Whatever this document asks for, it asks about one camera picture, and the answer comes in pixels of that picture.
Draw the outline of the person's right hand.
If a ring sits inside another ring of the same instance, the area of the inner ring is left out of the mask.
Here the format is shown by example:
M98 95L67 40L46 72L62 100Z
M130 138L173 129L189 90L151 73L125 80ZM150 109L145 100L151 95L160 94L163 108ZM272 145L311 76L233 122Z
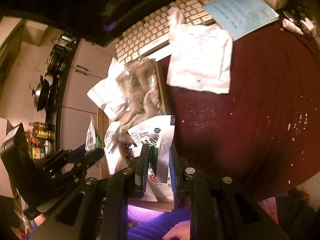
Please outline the person's right hand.
M190 239L190 221L185 220L173 226L163 237L163 240L189 240Z

